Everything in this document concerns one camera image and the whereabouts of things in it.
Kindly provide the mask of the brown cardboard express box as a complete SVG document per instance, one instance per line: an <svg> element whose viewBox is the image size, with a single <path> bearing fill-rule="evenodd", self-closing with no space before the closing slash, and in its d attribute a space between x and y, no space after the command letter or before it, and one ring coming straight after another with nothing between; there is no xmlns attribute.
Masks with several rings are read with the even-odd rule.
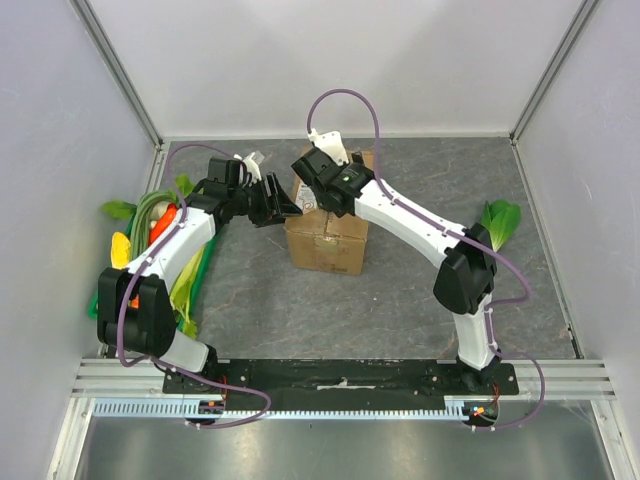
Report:
<svg viewBox="0 0 640 480"><path fill-rule="evenodd" d="M355 215L355 199L373 179L373 154L352 152L350 164L333 181L348 200L347 210L323 210L311 189L294 175L292 199L303 211L285 221L289 252L295 267L358 275L364 263L369 223Z"/></svg>

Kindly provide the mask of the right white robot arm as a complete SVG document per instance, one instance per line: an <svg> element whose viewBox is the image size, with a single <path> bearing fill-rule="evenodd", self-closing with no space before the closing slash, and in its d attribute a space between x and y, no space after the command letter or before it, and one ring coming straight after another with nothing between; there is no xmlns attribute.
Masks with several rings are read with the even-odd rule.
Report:
<svg viewBox="0 0 640 480"><path fill-rule="evenodd" d="M452 313L458 338L458 381L467 392L483 392L494 381L496 344L484 311L492 300L496 260L487 230L447 221L402 196L362 162L336 163L313 147L292 169L317 205L382 227L421 253L437 269L436 300Z"/></svg>

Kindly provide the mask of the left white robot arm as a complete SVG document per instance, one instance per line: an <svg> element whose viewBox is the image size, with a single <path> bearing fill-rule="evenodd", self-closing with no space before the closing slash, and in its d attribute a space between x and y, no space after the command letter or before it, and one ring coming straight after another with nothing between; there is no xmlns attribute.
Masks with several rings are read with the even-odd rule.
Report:
<svg viewBox="0 0 640 480"><path fill-rule="evenodd" d="M170 290L188 262L236 217L256 227L301 215L273 173L263 175L251 159L209 162L168 228L121 269L107 268L98 279L97 337L119 354L134 352L185 370L185 382L208 393L219 382L209 363L211 347L177 328Z"/></svg>

